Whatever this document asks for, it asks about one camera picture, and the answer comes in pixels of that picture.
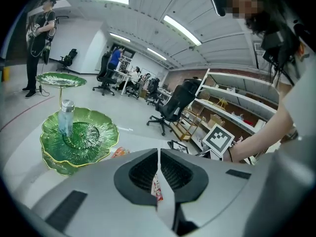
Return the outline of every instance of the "glass bottle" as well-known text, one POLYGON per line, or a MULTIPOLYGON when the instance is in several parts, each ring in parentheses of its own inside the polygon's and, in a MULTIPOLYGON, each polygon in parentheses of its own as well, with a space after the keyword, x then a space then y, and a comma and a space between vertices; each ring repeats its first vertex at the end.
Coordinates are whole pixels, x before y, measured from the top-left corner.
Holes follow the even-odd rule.
POLYGON ((75 103, 71 100, 63 100, 61 102, 58 113, 58 128, 64 136, 71 136, 73 134, 75 103))

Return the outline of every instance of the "black pants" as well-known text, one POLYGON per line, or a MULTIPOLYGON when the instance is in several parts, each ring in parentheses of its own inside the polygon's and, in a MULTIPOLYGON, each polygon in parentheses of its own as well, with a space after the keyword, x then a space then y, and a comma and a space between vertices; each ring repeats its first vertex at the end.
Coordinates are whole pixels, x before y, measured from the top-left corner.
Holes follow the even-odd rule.
POLYGON ((36 90, 36 75, 38 72, 38 63, 39 59, 41 57, 41 52, 45 46, 45 39, 37 40, 35 39, 33 45, 32 42, 34 40, 30 41, 30 46, 28 48, 28 56, 27 56, 27 62, 26 62, 26 69, 28 73, 28 85, 27 88, 30 91, 36 90))
MULTIPOLYGON (((118 90, 122 90, 124 88, 124 85, 125 85, 125 82, 126 81, 122 81, 119 86, 118 86, 118 90)), ((127 84, 126 84, 126 87, 128 86, 133 86, 134 84, 131 82, 131 81, 128 81, 127 84)))
MULTIPOLYGON (((115 70, 117 67, 113 63, 108 64, 108 70, 115 70)), ((111 78, 115 72, 112 72, 108 77, 111 78)))

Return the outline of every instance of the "green glass cake stand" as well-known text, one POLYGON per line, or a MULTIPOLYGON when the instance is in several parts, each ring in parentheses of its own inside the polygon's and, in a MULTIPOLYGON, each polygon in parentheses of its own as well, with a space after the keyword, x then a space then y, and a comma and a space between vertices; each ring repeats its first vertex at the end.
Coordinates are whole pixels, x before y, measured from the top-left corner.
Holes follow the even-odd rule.
POLYGON ((42 125, 40 136, 43 159, 59 174, 72 175, 79 167, 107 157, 119 141, 118 127, 97 111, 75 107, 72 136, 63 136, 58 129, 58 112, 42 125))
POLYGON ((36 77, 36 80, 41 84, 48 84, 59 88, 59 107, 61 106, 61 96, 63 88, 78 87, 87 83, 83 78, 66 74, 48 72, 36 77))

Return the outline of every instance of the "cardboard box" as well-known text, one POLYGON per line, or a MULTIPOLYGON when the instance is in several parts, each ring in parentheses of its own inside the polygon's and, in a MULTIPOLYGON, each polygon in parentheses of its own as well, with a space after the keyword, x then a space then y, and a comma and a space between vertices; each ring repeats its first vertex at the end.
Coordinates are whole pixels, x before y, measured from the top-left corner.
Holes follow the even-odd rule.
POLYGON ((142 92, 140 93, 140 97, 142 97, 142 98, 145 98, 145 96, 146 96, 146 94, 147 94, 147 90, 145 90, 145 89, 142 89, 142 92))
POLYGON ((221 127, 224 127, 225 125, 225 121, 222 121, 222 119, 218 116, 218 115, 213 115, 211 114, 211 119, 210 121, 207 123, 207 125, 212 128, 215 124, 220 125, 221 127))

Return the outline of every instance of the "hand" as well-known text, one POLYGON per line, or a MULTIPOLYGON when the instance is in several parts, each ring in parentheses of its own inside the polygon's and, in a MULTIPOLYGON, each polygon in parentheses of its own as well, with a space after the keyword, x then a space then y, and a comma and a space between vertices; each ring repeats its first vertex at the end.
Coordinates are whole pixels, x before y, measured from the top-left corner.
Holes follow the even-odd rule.
POLYGON ((41 34, 41 28, 38 28, 38 29, 36 30, 36 32, 35 32, 35 35, 38 36, 38 35, 40 35, 40 34, 41 34))

